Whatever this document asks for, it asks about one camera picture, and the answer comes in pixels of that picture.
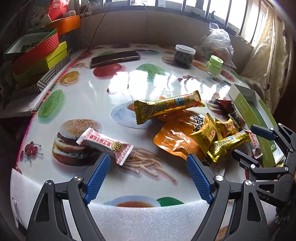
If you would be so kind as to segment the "dark red black packet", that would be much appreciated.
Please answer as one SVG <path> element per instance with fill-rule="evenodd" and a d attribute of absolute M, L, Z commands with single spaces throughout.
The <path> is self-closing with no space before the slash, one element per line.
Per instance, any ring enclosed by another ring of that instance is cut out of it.
<path fill-rule="evenodd" d="M 238 114 L 236 110 L 232 113 L 229 113 L 228 116 L 231 118 L 237 128 L 242 128 L 242 126 L 245 125 L 244 119 Z"/>

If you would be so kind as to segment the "gold snack bar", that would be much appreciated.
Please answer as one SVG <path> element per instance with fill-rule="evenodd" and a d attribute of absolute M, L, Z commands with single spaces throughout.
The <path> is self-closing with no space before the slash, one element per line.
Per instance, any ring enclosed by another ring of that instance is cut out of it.
<path fill-rule="evenodd" d="M 228 152 L 236 149 L 244 143 L 250 142 L 251 139 L 245 131 L 240 131 L 234 135 L 215 141 L 210 145 L 207 152 L 207 159 L 217 163 Z"/>

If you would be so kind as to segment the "small yellow snack packet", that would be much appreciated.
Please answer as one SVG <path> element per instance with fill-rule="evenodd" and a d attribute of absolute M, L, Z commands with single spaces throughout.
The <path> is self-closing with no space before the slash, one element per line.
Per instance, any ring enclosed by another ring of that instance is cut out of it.
<path fill-rule="evenodd" d="M 216 119 L 215 124 L 217 128 L 218 140 L 222 140 L 238 132 L 236 125 L 234 124 L 232 119 L 229 119 L 225 122 Z"/>

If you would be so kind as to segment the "red black triangular packet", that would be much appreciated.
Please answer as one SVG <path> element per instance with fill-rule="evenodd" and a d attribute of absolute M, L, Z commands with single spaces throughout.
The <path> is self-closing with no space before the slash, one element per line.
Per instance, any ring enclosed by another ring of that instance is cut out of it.
<path fill-rule="evenodd" d="M 233 106 L 233 101 L 231 100 L 210 100 L 206 102 L 208 108 L 210 111 L 218 114 L 218 115 L 223 115 L 227 116 L 228 114 L 231 114 L 234 112 L 234 106 Z"/>

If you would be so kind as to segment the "orange snack pouch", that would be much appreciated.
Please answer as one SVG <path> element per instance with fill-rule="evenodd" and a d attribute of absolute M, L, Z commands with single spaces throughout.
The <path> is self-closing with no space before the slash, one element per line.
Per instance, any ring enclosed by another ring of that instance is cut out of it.
<path fill-rule="evenodd" d="M 168 153 L 183 158 L 190 154 L 196 154 L 200 160 L 206 156 L 191 134 L 198 131 L 205 117 L 194 111 L 180 110 L 170 115 L 159 117 L 164 122 L 160 131 L 155 135 L 153 141 L 161 149 Z"/>

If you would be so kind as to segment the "red white candy bar wrapper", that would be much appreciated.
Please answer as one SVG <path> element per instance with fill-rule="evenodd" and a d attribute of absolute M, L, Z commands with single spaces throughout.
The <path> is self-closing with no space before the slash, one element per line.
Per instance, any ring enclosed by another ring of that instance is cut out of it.
<path fill-rule="evenodd" d="M 119 166 L 125 163 L 133 150 L 133 145 L 131 143 L 115 140 L 90 127 L 82 133 L 76 143 L 80 146 L 88 146 L 92 149 L 109 154 L 109 156 L 115 159 Z"/>

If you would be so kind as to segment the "long yellow snack bar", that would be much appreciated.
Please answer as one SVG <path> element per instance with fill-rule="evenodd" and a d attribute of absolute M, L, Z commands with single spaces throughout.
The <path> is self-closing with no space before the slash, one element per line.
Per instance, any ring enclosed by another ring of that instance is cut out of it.
<path fill-rule="evenodd" d="M 159 99 L 155 101 L 136 100 L 133 103 L 137 125 L 142 125 L 146 121 L 172 113 L 177 110 L 188 108 L 204 107 L 199 92 Z"/>

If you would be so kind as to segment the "yellow peanut candy packet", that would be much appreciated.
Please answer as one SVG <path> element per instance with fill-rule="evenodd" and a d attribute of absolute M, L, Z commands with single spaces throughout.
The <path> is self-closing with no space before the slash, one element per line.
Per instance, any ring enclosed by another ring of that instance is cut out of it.
<path fill-rule="evenodd" d="M 217 140 L 217 127 L 209 113 L 206 113 L 202 127 L 198 131 L 193 132 L 190 136 L 197 142 L 206 155 L 211 144 Z"/>

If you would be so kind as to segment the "green white cardboard box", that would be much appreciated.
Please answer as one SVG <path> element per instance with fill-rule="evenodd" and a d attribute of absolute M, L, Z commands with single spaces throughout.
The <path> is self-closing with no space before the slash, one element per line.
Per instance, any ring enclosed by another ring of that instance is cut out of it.
<path fill-rule="evenodd" d="M 258 125 L 264 128 L 274 128 L 277 126 L 271 112 L 254 90 L 233 84 L 230 87 L 228 95 L 249 128 L 252 125 Z M 284 158 L 283 152 L 275 141 L 268 141 L 262 137 L 257 138 L 260 143 L 261 152 L 263 153 L 263 166 L 276 166 Z"/>

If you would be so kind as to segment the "black binder clip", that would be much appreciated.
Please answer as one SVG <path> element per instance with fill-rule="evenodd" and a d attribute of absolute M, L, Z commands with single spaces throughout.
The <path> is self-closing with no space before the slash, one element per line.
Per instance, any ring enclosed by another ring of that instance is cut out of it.
<path fill-rule="evenodd" d="M 16 203 L 16 200 L 12 197 L 12 202 L 13 202 L 13 205 L 14 205 L 14 208 L 15 208 L 15 213 L 16 213 L 16 221 L 18 223 L 18 229 L 19 231 L 24 235 L 26 236 L 27 234 L 27 229 L 23 226 L 23 222 L 22 222 L 22 219 L 21 219 L 21 216 L 20 216 L 20 213 L 18 211 L 18 207 L 17 207 L 17 203 Z"/>

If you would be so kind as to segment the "green cream jar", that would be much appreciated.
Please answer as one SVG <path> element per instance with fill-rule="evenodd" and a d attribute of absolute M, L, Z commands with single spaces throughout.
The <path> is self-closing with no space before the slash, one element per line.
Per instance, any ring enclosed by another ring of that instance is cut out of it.
<path fill-rule="evenodd" d="M 212 76 L 220 75 L 222 71 L 223 60 L 215 55 L 211 55 L 210 59 L 207 61 L 206 69 L 207 72 Z"/>

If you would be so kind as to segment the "clear jar white lid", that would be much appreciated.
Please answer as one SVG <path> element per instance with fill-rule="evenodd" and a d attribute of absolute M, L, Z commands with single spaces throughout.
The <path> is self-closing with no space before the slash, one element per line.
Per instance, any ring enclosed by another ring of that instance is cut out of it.
<path fill-rule="evenodd" d="M 180 45 L 180 44 L 177 44 L 175 46 L 175 50 L 176 50 L 174 55 L 175 63 L 183 67 L 189 67 L 193 62 L 194 56 L 196 54 L 196 50 L 189 46 Z"/>

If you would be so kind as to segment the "black white striped box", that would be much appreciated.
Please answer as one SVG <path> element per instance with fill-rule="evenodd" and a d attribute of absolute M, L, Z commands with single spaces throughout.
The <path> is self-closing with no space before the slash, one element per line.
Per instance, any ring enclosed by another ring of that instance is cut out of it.
<path fill-rule="evenodd" d="M 70 62 L 70 56 L 67 54 L 61 59 L 53 68 L 47 71 L 41 79 L 36 83 L 27 87 L 26 90 L 29 95 L 40 94 L 45 87 L 52 81 L 52 79 Z"/>

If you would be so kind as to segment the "black smartphone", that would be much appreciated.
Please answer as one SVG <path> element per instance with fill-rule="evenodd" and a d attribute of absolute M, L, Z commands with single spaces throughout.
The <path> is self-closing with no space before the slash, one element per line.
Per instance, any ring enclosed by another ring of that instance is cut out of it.
<path fill-rule="evenodd" d="M 118 62 L 134 61 L 140 58 L 141 56 L 140 54 L 138 54 L 137 51 L 123 51 L 123 52 L 111 53 L 111 54 L 96 56 L 92 58 L 90 62 L 90 68 L 95 68 L 95 67 L 118 63 Z"/>

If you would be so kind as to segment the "red snack bag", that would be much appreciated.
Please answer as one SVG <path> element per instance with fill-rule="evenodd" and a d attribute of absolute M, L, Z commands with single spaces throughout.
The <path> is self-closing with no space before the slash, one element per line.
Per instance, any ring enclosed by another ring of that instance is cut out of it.
<path fill-rule="evenodd" d="M 50 0 L 48 15 L 50 19 L 56 20 L 68 11 L 69 0 Z"/>

